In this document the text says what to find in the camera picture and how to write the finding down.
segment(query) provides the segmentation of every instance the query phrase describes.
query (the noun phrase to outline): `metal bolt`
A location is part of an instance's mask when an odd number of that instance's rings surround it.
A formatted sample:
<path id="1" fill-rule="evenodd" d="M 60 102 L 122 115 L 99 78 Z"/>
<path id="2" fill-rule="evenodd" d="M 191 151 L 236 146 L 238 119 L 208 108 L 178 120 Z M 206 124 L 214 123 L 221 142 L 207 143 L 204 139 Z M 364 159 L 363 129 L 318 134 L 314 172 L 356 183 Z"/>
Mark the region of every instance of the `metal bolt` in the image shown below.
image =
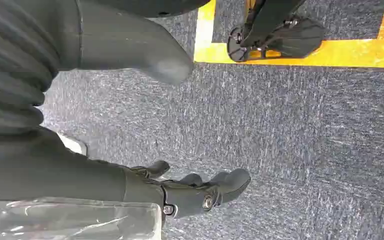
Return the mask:
<path id="1" fill-rule="evenodd" d="M 237 44 L 240 44 L 242 41 L 242 35 L 240 33 L 237 33 L 236 36 L 233 37 L 234 40 L 236 40 Z"/>
<path id="2" fill-rule="evenodd" d="M 291 29 L 291 28 L 295 27 L 295 25 L 297 25 L 299 23 L 299 21 L 298 21 L 298 19 L 294 18 L 290 21 L 285 21 L 284 23 L 286 25 L 289 25 L 289 28 Z"/>
<path id="3" fill-rule="evenodd" d="M 162 209 L 165 215 L 172 215 L 175 213 L 175 207 L 172 205 L 165 205 L 164 208 Z"/>
<path id="4" fill-rule="evenodd" d="M 205 196 L 204 202 L 202 203 L 203 208 L 210 209 L 213 207 L 213 197 L 210 195 Z"/>

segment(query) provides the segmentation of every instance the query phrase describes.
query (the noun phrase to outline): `plastic wrap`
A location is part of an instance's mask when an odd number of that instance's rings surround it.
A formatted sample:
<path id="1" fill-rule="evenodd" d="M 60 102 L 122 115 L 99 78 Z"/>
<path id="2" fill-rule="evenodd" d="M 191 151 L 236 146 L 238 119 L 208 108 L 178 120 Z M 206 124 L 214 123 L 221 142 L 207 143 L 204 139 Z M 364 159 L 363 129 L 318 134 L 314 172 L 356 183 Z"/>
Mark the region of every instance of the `plastic wrap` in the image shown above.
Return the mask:
<path id="1" fill-rule="evenodd" d="M 154 203 L 0 201 L 0 240 L 160 240 L 161 215 Z"/>

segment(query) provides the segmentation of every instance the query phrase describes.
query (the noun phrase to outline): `black fabric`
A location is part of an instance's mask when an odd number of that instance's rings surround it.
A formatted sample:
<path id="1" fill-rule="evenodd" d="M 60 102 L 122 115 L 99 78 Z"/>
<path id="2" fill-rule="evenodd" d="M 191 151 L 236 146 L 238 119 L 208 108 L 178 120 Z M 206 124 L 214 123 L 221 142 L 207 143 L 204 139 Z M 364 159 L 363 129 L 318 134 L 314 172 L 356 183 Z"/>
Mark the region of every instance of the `black fabric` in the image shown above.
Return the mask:
<path id="1" fill-rule="evenodd" d="M 122 201 L 126 177 L 120 167 L 71 152 L 56 133 L 40 127 L 43 115 L 35 106 L 58 74 L 59 54 L 46 38 L 50 33 L 42 32 L 46 28 L 20 9 L 0 0 L 0 200 Z"/>

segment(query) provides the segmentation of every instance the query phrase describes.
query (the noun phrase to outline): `yellow floor marking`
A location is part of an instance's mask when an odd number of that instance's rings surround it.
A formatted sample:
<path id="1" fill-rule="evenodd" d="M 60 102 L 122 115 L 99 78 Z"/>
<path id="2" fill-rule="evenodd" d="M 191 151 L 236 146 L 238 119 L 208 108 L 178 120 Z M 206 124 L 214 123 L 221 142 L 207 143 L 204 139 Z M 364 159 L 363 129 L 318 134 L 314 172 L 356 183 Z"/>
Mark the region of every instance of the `yellow floor marking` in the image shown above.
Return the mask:
<path id="1" fill-rule="evenodd" d="M 215 12 L 216 0 L 198 11 L 194 60 L 237 64 L 229 58 L 226 43 L 212 42 Z M 306 58 L 254 60 L 239 64 L 384 68 L 384 16 L 377 39 L 326 40 Z"/>

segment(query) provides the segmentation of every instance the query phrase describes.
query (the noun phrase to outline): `gray carpet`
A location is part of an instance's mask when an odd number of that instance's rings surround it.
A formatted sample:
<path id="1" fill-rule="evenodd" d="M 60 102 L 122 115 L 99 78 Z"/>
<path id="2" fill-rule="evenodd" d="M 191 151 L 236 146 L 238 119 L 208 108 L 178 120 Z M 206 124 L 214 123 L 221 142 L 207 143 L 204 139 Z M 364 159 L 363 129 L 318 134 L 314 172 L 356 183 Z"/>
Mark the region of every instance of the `gray carpet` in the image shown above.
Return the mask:
<path id="1" fill-rule="evenodd" d="M 309 2 L 301 11 L 326 19 L 328 38 L 379 31 L 384 0 Z M 158 22 L 192 54 L 196 17 Z M 135 70 L 61 73 L 46 94 L 44 125 L 87 142 L 92 158 L 166 160 L 172 178 L 250 170 L 238 201 L 169 220 L 169 239 L 384 239 L 384 69 L 195 67 L 180 86 Z"/>

